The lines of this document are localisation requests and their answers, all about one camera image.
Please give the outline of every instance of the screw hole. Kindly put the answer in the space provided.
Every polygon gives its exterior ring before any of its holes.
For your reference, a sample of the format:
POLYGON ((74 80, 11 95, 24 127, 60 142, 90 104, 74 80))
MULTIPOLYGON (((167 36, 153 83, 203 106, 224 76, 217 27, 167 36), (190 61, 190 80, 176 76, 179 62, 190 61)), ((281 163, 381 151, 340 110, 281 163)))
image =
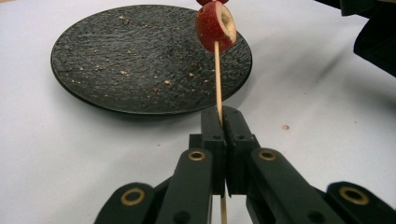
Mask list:
POLYGON ((259 157, 262 158, 265 161, 274 161, 274 160, 276 160, 276 154, 274 154, 271 151, 266 151, 266 150, 261 151, 259 153, 259 157))
POLYGON ((366 194, 352 187, 341 187, 340 195, 345 200, 358 205, 366 205, 370 201, 366 194))
POLYGON ((317 211, 309 212, 307 217, 312 223, 325 223, 326 222, 324 216, 320 212, 317 212, 317 211))
POLYGON ((192 161, 203 161, 206 157, 206 154, 202 151, 193 151, 189 153, 189 159, 192 161))
POLYGON ((123 205, 134 206, 143 202, 145 196, 145 191, 140 188, 133 188, 125 191, 120 200, 123 205))

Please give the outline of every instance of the black plate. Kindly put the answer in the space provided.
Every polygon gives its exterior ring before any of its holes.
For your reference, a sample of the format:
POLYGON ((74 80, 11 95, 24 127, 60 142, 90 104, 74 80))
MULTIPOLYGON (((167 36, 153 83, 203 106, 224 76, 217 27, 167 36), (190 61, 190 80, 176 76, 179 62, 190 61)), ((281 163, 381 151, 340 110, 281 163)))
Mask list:
MULTIPOLYGON (((195 13, 142 5, 94 14, 59 37, 52 71, 77 98, 113 111, 173 115, 214 105, 214 55, 196 37, 195 13)), ((240 34, 220 57, 226 99, 246 82, 252 57, 240 34)))

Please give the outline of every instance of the white tabletop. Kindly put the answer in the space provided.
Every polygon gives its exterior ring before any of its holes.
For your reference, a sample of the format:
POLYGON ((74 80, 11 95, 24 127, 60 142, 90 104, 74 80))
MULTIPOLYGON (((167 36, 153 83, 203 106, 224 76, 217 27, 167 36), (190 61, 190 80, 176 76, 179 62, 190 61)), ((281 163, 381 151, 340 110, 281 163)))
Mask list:
MULTIPOLYGON (((52 74, 51 49, 65 29, 140 4, 200 7, 195 0, 0 4, 0 223, 93 223, 120 186, 157 186, 171 176, 189 134, 200 132, 199 112, 130 118, 81 102, 52 74)), ((308 0, 226 6, 253 67, 224 104, 312 186, 345 180, 394 208, 396 78, 352 52, 367 19, 308 0)), ((228 208, 229 223, 251 223, 245 197, 232 197, 228 208)), ((218 198, 212 223, 219 223, 218 198)))

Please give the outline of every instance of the black plastic part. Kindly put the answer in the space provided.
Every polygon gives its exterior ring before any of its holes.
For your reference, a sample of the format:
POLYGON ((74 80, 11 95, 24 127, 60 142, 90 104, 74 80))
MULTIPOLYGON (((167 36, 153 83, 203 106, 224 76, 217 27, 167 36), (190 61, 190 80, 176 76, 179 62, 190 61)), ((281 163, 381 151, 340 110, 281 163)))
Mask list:
POLYGON ((152 213, 155 191, 146 184, 132 183, 117 189, 106 204, 101 209, 95 224, 152 224, 154 223, 154 216, 152 213), (121 202, 122 195, 130 189, 141 189, 144 195, 137 195, 143 197, 143 200, 135 205, 125 205, 121 202))
POLYGON ((351 16, 375 7, 375 0, 341 0, 341 15, 351 16))
POLYGON ((201 113, 202 146, 213 155, 213 193, 224 194, 226 142, 215 106, 201 113))
POLYGON ((342 16, 360 15, 370 19, 382 3, 374 0, 316 0, 329 7, 341 9, 342 16))
POLYGON ((258 198, 260 198, 260 200, 257 201, 250 196, 247 196, 246 206, 251 221, 254 224, 275 224, 276 220, 271 212, 270 207, 264 200, 262 200, 261 197, 258 198))
POLYGON ((266 202, 276 223, 345 223, 281 153, 269 148, 253 150, 248 168, 260 193, 248 196, 266 202))
POLYGON ((260 147, 250 132, 242 113, 234 108, 223 107, 224 134, 227 139, 227 188, 232 194, 246 194, 248 177, 246 160, 253 149, 260 147))
POLYGON ((383 3, 356 39, 354 52, 396 77, 396 4, 383 3))
POLYGON ((325 199, 346 223, 396 223, 396 212, 372 192, 358 185, 348 182, 330 184, 325 199))
POLYGON ((181 154, 156 224, 210 223, 212 165, 207 150, 195 148, 181 154))

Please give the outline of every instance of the apple flesh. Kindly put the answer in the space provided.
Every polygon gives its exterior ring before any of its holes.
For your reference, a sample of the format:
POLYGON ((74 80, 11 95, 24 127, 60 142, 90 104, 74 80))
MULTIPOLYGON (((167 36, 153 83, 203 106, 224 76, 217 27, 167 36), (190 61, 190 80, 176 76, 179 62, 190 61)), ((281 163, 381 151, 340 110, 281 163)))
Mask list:
MULTIPOLYGON (((197 3, 199 3, 201 6, 206 5, 206 3, 209 3, 213 0, 197 0, 197 3)), ((222 4, 226 4, 228 2, 228 0, 218 0, 220 1, 222 4)))
POLYGON ((236 27, 230 10, 220 1, 212 1, 198 10, 195 16, 198 39, 205 49, 214 52, 215 41, 222 52, 235 44, 236 27))

